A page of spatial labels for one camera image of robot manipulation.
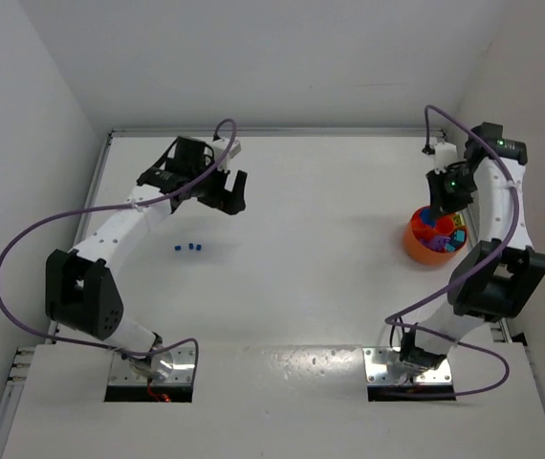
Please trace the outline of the blue arch lego piece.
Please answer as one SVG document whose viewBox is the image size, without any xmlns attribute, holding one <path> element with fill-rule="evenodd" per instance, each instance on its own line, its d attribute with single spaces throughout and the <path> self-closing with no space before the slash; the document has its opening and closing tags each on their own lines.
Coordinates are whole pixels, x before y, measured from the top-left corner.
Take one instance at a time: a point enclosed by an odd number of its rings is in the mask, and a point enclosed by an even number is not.
<svg viewBox="0 0 545 459">
<path fill-rule="evenodd" d="M 427 225 L 434 225 L 436 223 L 436 220 L 431 215 L 430 208 L 423 208 L 420 211 L 420 219 Z"/>
</svg>

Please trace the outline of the green lego brick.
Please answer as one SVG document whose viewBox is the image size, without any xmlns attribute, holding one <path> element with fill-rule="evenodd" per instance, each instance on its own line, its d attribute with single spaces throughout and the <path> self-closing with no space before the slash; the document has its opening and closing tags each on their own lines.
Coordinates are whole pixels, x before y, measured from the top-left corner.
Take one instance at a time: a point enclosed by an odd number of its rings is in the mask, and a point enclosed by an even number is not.
<svg viewBox="0 0 545 459">
<path fill-rule="evenodd" d="M 461 214 L 454 214 L 451 219 L 456 228 L 462 228 L 466 225 L 465 219 Z"/>
</svg>

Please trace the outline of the teal lego brick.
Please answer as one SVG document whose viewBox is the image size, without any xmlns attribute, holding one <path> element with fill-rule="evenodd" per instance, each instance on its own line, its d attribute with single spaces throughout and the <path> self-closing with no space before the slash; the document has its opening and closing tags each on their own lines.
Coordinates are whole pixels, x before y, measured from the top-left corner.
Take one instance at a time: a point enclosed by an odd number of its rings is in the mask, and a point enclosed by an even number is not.
<svg viewBox="0 0 545 459">
<path fill-rule="evenodd" d="M 464 247 L 467 240 L 467 232 L 465 229 L 456 229 L 449 237 L 445 244 L 446 252 L 459 251 Z"/>
</svg>

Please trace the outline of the purple round lego piece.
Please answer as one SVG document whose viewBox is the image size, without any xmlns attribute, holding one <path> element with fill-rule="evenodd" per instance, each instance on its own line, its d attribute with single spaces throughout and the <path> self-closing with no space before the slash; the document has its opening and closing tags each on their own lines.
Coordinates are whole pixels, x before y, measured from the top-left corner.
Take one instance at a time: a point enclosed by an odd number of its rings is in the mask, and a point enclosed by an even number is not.
<svg viewBox="0 0 545 459">
<path fill-rule="evenodd" d="M 431 251 L 446 252 L 449 242 L 450 238 L 448 236 L 435 234 L 429 240 L 424 241 L 424 245 Z"/>
</svg>

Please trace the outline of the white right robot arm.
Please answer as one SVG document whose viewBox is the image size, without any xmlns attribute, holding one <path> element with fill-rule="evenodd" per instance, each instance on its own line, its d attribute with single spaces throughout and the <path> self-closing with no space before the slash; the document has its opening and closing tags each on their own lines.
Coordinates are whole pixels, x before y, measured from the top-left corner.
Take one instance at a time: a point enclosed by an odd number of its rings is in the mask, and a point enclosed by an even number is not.
<svg viewBox="0 0 545 459">
<path fill-rule="evenodd" d="M 403 334 L 399 359 L 421 370 L 437 368 L 472 330 L 516 317 L 545 274 L 545 254 L 534 249 L 524 218 L 525 143 L 483 122 L 472 128 L 462 160 L 441 152 L 435 160 L 426 175 L 433 215 L 476 205 L 478 240 L 453 271 L 445 302 Z"/>
</svg>

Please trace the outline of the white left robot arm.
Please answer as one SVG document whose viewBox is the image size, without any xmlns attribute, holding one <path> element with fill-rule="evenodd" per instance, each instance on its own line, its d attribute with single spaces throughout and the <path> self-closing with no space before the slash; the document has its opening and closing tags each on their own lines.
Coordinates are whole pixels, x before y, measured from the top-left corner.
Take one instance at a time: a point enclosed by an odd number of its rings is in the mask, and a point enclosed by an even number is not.
<svg viewBox="0 0 545 459">
<path fill-rule="evenodd" d="M 161 338 L 124 310 L 115 280 L 130 253 L 190 199 L 227 215 L 243 211 L 247 173 L 226 188 L 238 140 L 177 138 L 138 178 L 124 204 L 69 251 L 45 266 L 45 312 L 51 320 L 97 339 L 133 361 L 148 362 Z"/>
</svg>

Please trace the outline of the orange divided round container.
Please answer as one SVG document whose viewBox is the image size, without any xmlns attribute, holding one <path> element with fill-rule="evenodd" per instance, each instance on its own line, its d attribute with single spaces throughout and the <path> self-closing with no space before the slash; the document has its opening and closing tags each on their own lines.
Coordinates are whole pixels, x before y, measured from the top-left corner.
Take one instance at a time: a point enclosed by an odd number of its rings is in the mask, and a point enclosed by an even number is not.
<svg viewBox="0 0 545 459">
<path fill-rule="evenodd" d="M 430 207 L 418 208 L 403 231 L 403 249 L 417 263 L 446 264 L 468 242 L 468 227 L 461 213 L 431 218 Z"/>
</svg>

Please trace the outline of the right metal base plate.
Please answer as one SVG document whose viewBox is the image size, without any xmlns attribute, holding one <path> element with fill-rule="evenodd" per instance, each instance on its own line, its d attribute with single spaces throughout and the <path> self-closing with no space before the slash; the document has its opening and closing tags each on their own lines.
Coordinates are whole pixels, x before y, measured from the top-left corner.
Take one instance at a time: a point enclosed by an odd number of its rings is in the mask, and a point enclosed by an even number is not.
<svg viewBox="0 0 545 459">
<path fill-rule="evenodd" d="M 435 368 L 400 362 L 399 347 L 363 347 L 364 371 L 372 387 L 451 386 L 448 359 Z"/>
</svg>

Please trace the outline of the metal base plate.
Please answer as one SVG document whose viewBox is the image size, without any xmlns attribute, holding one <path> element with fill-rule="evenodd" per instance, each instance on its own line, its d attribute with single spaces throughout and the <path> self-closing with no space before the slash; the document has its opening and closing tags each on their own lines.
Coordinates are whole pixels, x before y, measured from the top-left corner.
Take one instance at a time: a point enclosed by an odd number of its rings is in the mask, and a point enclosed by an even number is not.
<svg viewBox="0 0 545 459">
<path fill-rule="evenodd" d="M 193 381 L 196 357 L 193 343 L 142 360 L 114 355 L 108 385 L 146 386 L 151 382 L 152 386 L 188 386 Z"/>
<path fill-rule="evenodd" d="M 448 359 L 435 368 L 400 362 L 399 347 L 363 347 L 364 371 L 372 387 L 451 386 Z"/>
</svg>

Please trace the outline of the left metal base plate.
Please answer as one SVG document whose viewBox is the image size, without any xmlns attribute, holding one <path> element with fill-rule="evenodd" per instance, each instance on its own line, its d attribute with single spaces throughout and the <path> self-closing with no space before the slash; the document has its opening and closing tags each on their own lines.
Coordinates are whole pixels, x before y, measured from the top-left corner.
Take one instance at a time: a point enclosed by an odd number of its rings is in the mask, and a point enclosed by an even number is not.
<svg viewBox="0 0 545 459">
<path fill-rule="evenodd" d="M 108 385 L 146 386 L 151 382 L 152 386 L 188 386 L 193 381 L 196 357 L 193 343 L 142 360 L 114 355 Z"/>
</svg>

